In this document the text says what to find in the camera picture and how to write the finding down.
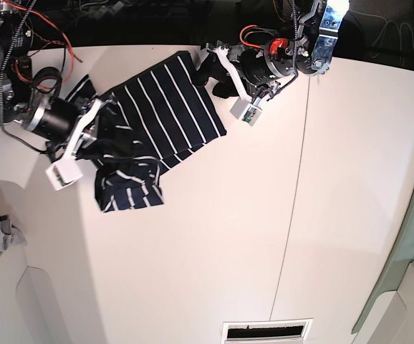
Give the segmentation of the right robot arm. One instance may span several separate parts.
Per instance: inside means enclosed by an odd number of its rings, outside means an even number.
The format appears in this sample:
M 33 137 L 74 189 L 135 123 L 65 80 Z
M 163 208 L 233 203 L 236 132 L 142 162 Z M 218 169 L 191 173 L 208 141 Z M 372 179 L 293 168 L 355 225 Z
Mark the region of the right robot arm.
M 10 138 L 53 162 L 62 158 L 121 163 L 135 158 L 132 144 L 119 143 L 113 121 L 105 111 L 117 104 L 114 96 L 100 97 L 87 77 L 65 98 L 68 81 L 62 67 L 32 69 L 35 39 L 43 48 L 58 45 L 63 56 L 78 61 L 64 32 L 58 40 L 34 31 L 30 15 L 49 20 L 35 11 L 35 1 L 0 1 L 0 129 Z

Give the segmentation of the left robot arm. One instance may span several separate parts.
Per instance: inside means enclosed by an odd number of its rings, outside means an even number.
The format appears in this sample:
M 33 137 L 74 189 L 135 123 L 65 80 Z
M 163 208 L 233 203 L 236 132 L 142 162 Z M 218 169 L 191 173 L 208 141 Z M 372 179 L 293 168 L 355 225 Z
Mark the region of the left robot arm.
M 324 74 L 332 61 L 349 1 L 289 1 L 274 5 L 282 18 L 281 27 L 270 29 L 255 24 L 239 32 L 239 42 L 207 43 L 207 56 L 197 69 L 193 83 L 204 86 L 215 79 L 224 86 L 218 97 L 238 96 L 249 102 L 271 100 L 300 75 Z

